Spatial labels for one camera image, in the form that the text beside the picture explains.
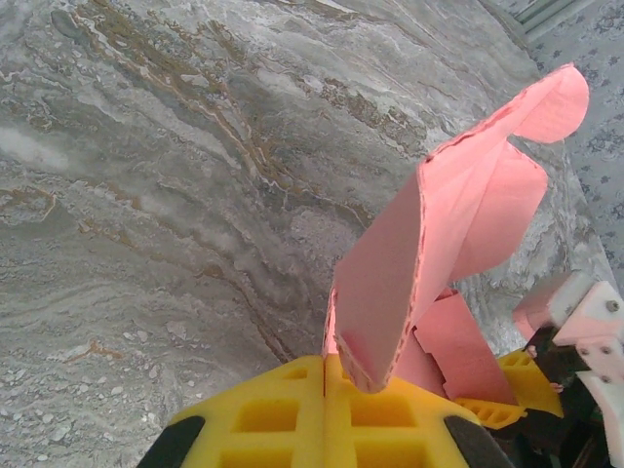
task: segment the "yellow plastic piece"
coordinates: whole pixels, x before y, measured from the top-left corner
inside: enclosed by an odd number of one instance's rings
[[[527,352],[519,349],[498,358],[498,365],[505,373],[520,407],[564,417],[559,395]]]
[[[323,358],[299,358],[171,421],[206,419],[182,468],[321,468]]]
[[[470,398],[458,398],[455,402],[477,415],[481,425],[490,429],[502,429],[527,415],[523,407],[515,405],[504,405]]]
[[[393,378],[359,392],[336,355],[325,367],[325,468],[467,468],[444,418],[479,419],[442,397]]]

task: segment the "marble veining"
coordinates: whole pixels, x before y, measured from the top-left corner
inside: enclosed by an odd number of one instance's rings
[[[0,1],[0,464],[130,467],[183,405],[320,348],[332,268],[437,144],[539,78],[477,0]],[[506,264],[612,281],[562,144]]]

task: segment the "pink foam sheet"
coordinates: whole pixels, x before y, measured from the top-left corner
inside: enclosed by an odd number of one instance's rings
[[[571,64],[524,89],[430,153],[336,265],[325,352],[337,351],[358,388],[382,390],[399,363],[406,374],[410,360],[402,354],[408,346],[410,353],[419,346],[414,371],[408,373],[434,375],[437,366],[449,396],[486,394],[489,380],[460,384],[468,374],[449,364],[452,356],[466,354],[468,345],[473,358],[466,366],[487,362],[484,369],[491,371],[495,364],[478,328],[468,324],[467,308],[440,309],[434,302],[457,295],[449,294],[450,282],[505,261],[546,191],[543,169],[508,136],[558,141],[578,128],[588,102],[587,83]],[[432,346],[436,339],[444,346]],[[433,361],[420,359],[423,353]],[[488,397],[509,401],[508,387],[500,388],[497,396]]]

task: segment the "pink cardboard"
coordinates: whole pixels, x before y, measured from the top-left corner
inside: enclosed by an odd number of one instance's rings
[[[449,282],[496,266],[521,242],[547,176],[507,137],[560,140],[578,128],[588,103],[587,83],[571,64],[526,88],[433,151],[336,265],[326,350],[335,346],[358,388],[387,385],[413,327]],[[462,333],[456,326],[465,315],[444,320],[441,328]],[[452,350],[454,340],[445,346]]]

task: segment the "screw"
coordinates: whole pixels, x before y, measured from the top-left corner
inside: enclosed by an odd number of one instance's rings
[[[604,306],[609,312],[617,312],[618,310],[620,310],[620,304],[617,302],[617,300],[608,300]]]

